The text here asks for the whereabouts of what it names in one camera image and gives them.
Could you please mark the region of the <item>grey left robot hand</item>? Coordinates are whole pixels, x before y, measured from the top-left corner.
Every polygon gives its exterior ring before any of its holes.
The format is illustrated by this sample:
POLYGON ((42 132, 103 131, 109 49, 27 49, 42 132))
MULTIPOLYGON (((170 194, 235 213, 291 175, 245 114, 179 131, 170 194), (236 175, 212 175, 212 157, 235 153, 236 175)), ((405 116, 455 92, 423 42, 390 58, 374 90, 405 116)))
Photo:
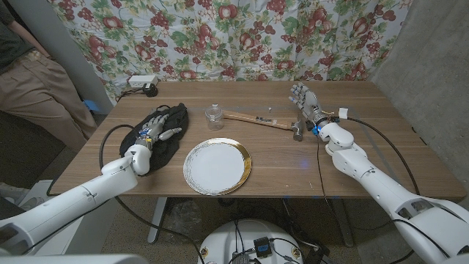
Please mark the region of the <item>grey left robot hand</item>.
POLYGON ((151 150, 153 144, 157 141, 166 141, 173 135, 181 132, 181 128, 172 128, 167 131, 163 131, 163 126, 168 117, 168 114, 159 115, 144 123, 142 129, 139 131, 139 136, 137 137, 135 144, 143 145, 151 150))

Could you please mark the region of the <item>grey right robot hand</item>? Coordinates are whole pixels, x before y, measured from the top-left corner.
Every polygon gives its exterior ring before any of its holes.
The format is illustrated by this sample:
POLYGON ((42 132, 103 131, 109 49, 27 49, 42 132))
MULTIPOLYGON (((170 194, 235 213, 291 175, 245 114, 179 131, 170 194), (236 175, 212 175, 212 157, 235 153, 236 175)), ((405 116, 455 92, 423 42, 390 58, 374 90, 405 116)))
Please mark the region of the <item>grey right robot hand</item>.
POLYGON ((316 94, 305 84, 301 82, 294 84, 290 92, 292 96, 289 97, 289 100, 302 111, 307 123, 311 123, 319 130, 329 123, 328 116, 322 111, 316 94))

